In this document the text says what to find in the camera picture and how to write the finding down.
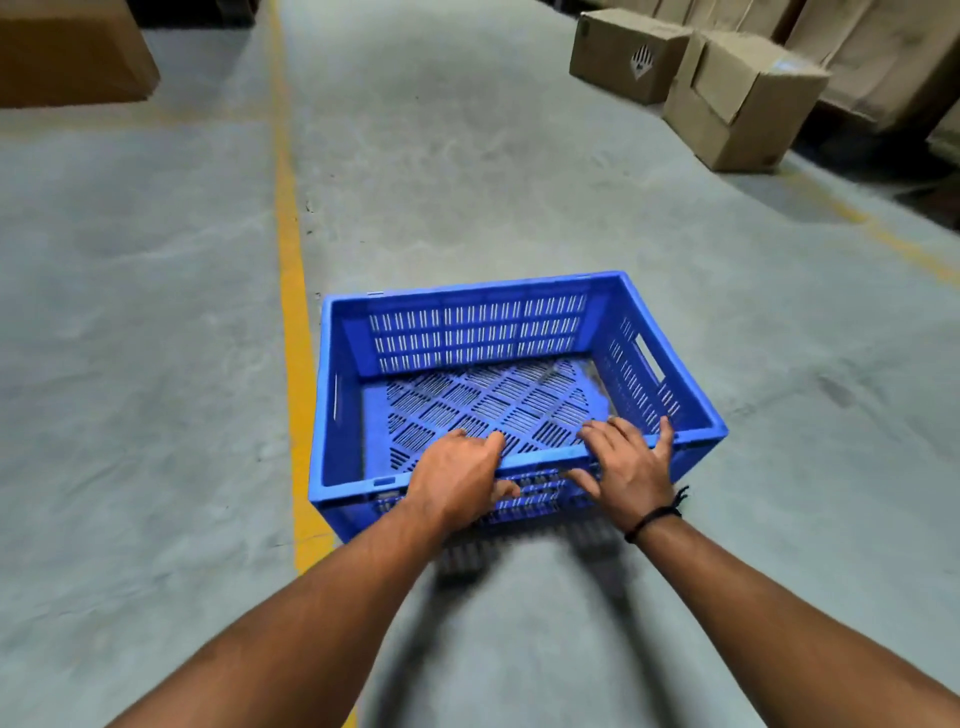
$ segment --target black wristband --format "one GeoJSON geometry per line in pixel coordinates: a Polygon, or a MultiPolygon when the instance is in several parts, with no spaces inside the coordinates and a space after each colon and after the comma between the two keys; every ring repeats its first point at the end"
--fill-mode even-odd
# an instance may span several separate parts
{"type": "Polygon", "coordinates": [[[680,512],[680,509],[677,506],[684,501],[684,498],[686,498],[686,492],[689,489],[690,486],[684,485],[683,488],[677,491],[677,494],[674,496],[673,502],[670,503],[670,505],[662,505],[660,508],[654,508],[652,511],[650,511],[650,513],[640,519],[640,523],[635,525],[624,534],[623,540],[628,544],[632,544],[643,526],[647,525],[647,523],[652,523],[657,519],[661,519],[664,516],[677,516],[679,518],[683,518],[684,515],[680,512]]]}

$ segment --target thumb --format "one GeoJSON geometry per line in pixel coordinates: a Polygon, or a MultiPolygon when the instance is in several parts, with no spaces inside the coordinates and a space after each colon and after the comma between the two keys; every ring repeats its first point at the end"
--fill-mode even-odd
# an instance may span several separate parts
{"type": "Polygon", "coordinates": [[[600,484],[590,473],[580,468],[567,471],[566,476],[583,488],[594,500],[600,499],[600,484]]]}
{"type": "Polygon", "coordinates": [[[490,501],[491,503],[496,503],[498,500],[506,500],[507,498],[520,497],[523,493],[520,491],[520,486],[513,482],[513,480],[497,480],[493,483],[493,492],[491,494],[490,501]]]}

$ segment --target large cardboard box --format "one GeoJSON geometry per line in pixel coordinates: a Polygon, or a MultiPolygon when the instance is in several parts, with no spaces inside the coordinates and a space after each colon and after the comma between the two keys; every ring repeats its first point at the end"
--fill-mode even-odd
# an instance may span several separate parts
{"type": "Polygon", "coordinates": [[[659,0],[653,16],[702,30],[783,40],[804,0],[659,0]]]}
{"type": "Polygon", "coordinates": [[[142,101],[159,78],[124,0],[0,0],[0,107],[142,101]]]}
{"type": "Polygon", "coordinates": [[[960,2],[807,0],[786,47],[833,73],[824,101],[878,131],[929,128],[960,90],[960,2]]]}
{"type": "Polygon", "coordinates": [[[663,119],[712,170],[770,171],[828,77],[765,38],[698,32],[686,47],[663,119]]]}
{"type": "Polygon", "coordinates": [[[666,101],[692,31],[635,12],[585,12],[577,23],[570,75],[641,104],[666,101]]]}
{"type": "Polygon", "coordinates": [[[937,157],[960,167],[960,101],[940,120],[927,139],[930,151],[937,157]]]}

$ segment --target printed symbol on box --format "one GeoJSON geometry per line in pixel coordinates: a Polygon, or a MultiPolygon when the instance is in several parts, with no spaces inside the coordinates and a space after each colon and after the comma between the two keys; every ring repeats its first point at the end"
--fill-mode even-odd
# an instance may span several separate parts
{"type": "Polygon", "coordinates": [[[632,56],[630,56],[630,69],[634,72],[634,79],[639,81],[640,76],[654,67],[654,52],[649,46],[641,45],[632,56]]]}

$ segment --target gray floor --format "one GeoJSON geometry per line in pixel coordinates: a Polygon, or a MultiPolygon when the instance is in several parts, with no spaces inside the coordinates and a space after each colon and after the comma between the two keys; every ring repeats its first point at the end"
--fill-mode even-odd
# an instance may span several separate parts
{"type": "MultiPolygon", "coordinates": [[[[535,0],[282,18],[313,303],[626,270],[731,428],[688,517],[960,691],[955,236],[793,156],[711,174],[535,0]]],[[[294,575],[266,41],[151,34],[150,104],[0,112],[6,724],[103,724],[294,575]]],[[[621,567],[525,544],[452,609],[427,574],[361,725],[759,724],[621,567]]]]}

